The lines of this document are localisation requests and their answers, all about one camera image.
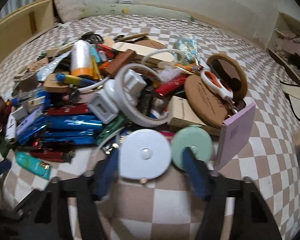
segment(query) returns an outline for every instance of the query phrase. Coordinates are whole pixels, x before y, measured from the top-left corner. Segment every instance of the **mint green round lid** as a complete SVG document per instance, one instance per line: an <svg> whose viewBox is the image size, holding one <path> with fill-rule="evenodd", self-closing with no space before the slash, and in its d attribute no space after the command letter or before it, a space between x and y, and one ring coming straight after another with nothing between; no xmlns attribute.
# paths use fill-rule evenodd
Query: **mint green round lid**
<svg viewBox="0 0 300 240"><path fill-rule="evenodd" d="M171 142L172 161L180 169L182 165L182 152L190 147L196 159L209 161L212 153L212 140L210 135L199 127L187 127L175 134Z"/></svg>

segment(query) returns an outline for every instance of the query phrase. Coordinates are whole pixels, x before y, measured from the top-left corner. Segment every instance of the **clear plastic wrap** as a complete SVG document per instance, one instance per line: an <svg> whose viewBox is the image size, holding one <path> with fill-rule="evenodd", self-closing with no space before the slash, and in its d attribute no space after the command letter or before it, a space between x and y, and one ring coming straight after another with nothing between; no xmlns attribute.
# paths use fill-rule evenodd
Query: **clear plastic wrap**
<svg viewBox="0 0 300 240"><path fill-rule="evenodd" d="M200 61L196 38L191 34L182 35L174 44L175 49L181 50L186 55L186 60L192 62L193 59Z"/></svg>
<svg viewBox="0 0 300 240"><path fill-rule="evenodd" d="M38 81L44 82L47 79L47 77L54 72L61 60L67 57L70 54L70 52L71 51L61 54L60 56L56 57L52 62L41 67L40 70L37 72Z"/></svg>

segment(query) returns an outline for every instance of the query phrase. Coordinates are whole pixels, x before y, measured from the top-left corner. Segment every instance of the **scissors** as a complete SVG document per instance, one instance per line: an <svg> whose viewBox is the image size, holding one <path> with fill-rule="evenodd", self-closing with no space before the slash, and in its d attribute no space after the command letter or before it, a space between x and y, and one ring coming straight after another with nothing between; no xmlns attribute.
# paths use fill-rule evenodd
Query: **scissors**
<svg viewBox="0 0 300 240"><path fill-rule="evenodd" d="M235 109L233 100L233 92L231 88L216 77L215 74L210 71L203 70L200 72L203 83L212 91L217 93L223 100L227 101L231 106L231 111L236 114L238 111Z"/></svg>

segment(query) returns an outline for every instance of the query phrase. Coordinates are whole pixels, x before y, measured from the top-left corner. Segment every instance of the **orange tape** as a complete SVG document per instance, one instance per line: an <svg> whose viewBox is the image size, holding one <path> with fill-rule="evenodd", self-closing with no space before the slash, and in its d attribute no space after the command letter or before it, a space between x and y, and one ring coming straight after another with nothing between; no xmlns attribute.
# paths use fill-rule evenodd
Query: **orange tape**
<svg viewBox="0 0 300 240"><path fill-rule="evenodd" d="M76 76L76 77L80 77L80 76L93 77L93 68L91 68L91 67L76 68L71 71L71 75Z"/></svg>

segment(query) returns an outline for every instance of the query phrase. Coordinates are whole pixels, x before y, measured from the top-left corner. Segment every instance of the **red lighter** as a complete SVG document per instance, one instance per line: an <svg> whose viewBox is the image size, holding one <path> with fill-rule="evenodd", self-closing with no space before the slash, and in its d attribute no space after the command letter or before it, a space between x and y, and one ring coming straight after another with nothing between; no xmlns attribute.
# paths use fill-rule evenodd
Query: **red lighter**
<svg viewBox="0 0 300 240"><path fill-rule="evenodd" d="M116 54L118 54L118 51L116 49L113 49L113 48L108 47L103 44L97 44L97 51L100 51L100 50L102 50L109 59L114 58L114 56L116 56Z"/></svg>
<svg viewBox="0 0 300 240"><path fill-rule="evenodd" d="M187 74L181 74L180 76L171 79L169 82L162 84L160 87L154 90L155 95L157 96L157 98L163 99L173 90L181 87L185 83L187 77Z"/></svg>
<svg viewBox="0 0 300 240"><path fill-rule="evenodd" d="M30 155L45 161L50 162L71 162L71 159L74 157L74 152L57 152L53 150L43 150L43 152L39 151L31 151Z"/></svg>
<svg viewBox="0 0 300 240"><path fill-rule="evenodd" d="M47 115L67 115L67 114L86 114L89 112L89 105L81 103L71 106L63 106L60 108L50 108Z"/></svg>

